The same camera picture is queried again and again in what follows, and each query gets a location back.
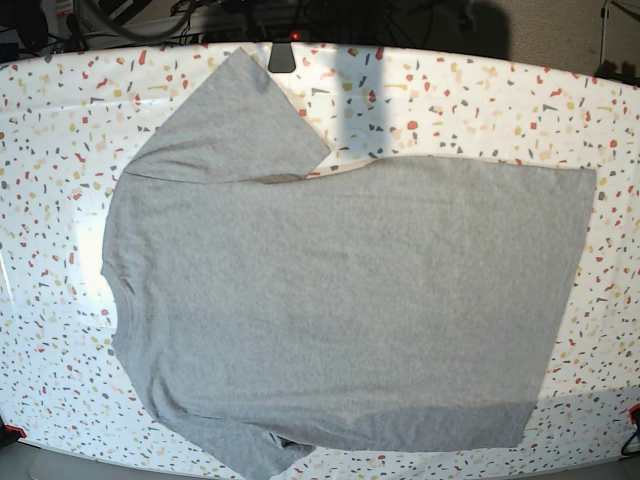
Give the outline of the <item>grey T-shirt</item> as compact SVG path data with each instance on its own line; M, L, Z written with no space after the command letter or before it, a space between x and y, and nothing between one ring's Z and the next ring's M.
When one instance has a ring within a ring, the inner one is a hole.
M149 414L247 479L317 447L518 445L596 175L326 144L234 52L121 174L102 273Z

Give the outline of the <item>black table clamp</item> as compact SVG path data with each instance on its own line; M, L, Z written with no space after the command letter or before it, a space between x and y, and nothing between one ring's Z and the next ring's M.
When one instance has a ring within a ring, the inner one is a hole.
M268 70L274 74L290 74L296 70L296 60L290 42L272 44Z

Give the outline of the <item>red corner clamp left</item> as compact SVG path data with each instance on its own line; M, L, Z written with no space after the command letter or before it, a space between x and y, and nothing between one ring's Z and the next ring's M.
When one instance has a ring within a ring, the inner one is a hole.
M18 442L26 437L25 432L18 427L2 425L0 431L0 444L4 448L7 445Z

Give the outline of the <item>red corner clamp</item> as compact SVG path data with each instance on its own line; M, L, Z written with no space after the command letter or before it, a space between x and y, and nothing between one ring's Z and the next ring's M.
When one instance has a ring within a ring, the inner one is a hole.
M2 425L0 431L0 444L4 448L7 445L18 442L26 437L25 432L18 427Z
M636 404L628 409L629 420L637 430L640 429L640 405Z

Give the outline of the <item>red corner clamp right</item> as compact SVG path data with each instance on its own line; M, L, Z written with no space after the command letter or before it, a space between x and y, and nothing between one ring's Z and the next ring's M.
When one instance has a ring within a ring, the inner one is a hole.
M640 405L636 404L628 409L629 420L637 430L640 429Z

